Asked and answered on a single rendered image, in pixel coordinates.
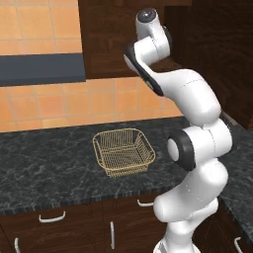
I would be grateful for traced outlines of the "dark wood wall cabinet door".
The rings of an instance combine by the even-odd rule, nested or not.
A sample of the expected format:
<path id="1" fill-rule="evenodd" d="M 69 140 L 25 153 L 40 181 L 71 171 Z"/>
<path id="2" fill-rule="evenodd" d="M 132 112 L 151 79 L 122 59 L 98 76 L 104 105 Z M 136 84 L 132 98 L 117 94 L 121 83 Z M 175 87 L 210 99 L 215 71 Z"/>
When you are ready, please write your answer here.
<path id="1" fill-rule="evenodd" d="M 136 41 L 135 16 L 157 10 L 164 24 L 164 0 L 78 0 L 85 75 L 87 79 L 135 77 L 124 51 Z"/>

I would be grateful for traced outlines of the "dark wood base cabinet door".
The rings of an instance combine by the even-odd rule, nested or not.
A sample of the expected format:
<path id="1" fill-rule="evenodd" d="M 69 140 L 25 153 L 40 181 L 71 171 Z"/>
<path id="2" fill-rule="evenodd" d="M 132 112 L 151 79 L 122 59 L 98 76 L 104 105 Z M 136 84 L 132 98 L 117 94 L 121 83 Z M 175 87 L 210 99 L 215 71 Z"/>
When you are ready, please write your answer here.
<path id="1" fill-rule="evenodd" d="M 18 239 L 21 253 L 105 253 L 104 228 L 97 222 L 4 226 L 3 230 L 12 246 Z"/>
<path id="2" fill-rule="evenodd" d="M 245 232 L 222 198 L 218 199 L 218 209 L 195 230 L 193 242 L 201 253 L 238 253 L 234 239 L 241 237 L 239 245 L 243 253 L 253 253 L 253 242 Z"/>
<path id="3" fill-rule="evenodd" d="M 110 221 L 115 226 L 115 249 L 111 248 Z M 126 216 L 104 217 L 106 253 L 153 253 L 155 245 L 166 232 L 150 211 L 138 211 Z"/>

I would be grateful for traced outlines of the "dark wood drawer front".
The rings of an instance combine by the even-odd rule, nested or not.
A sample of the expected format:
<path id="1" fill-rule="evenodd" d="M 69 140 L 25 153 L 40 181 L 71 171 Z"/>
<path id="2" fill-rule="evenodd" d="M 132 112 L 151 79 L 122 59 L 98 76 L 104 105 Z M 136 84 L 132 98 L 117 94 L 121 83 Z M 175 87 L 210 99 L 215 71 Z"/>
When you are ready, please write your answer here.
<path id="1" fill-rule="evenodd" d="M 142 203 L 153 203 L 158 193 L 143 194 L 139 196 L 123 197 L 102 201 L 104 217 L 126 216 L 138 211 L 153 212 L 153 207 L 142 208 L 137 204 L 137 199 Z"/>
<path id="2" fill-rule="evenodd" d="M 100 223 L 103 228 L 103 219 L 102 219 L 102 206 L 100 204 L 82 204 L 77 206 L 68 206 L 62 208 L 56 208 L 52 210 L 41 210 L 41 211 L 30 211 L 24 213 L 17 213 L 12 215 L 4 215 L 0 217 L 0 225 L 2 228 L 4 226 L 18 226 L 19 228 L 32 227 L 35 228 L 38 225 L 43 223 L 39 222 L 39 215 L 42 218 L 52 218 L 61 216 L 63 211 L 66 211 L 65 219 L 48 223 L 49 225 L 66 225 L 74 223 L 87 223 L 90 222 L 94 224 L 95 222 Z"/>

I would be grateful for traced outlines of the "dark wood tall cabinet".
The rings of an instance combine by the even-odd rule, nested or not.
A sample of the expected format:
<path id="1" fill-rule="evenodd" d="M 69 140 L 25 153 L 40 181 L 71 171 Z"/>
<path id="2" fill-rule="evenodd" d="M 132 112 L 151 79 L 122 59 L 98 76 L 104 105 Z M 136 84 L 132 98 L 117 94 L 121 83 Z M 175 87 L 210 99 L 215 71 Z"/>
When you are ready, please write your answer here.
<path id="1" fill-rule="evenodd" d="M 253 130 L 253 0 L 163 0 L 172 58 L 200 72 L 223 110 Z"/>

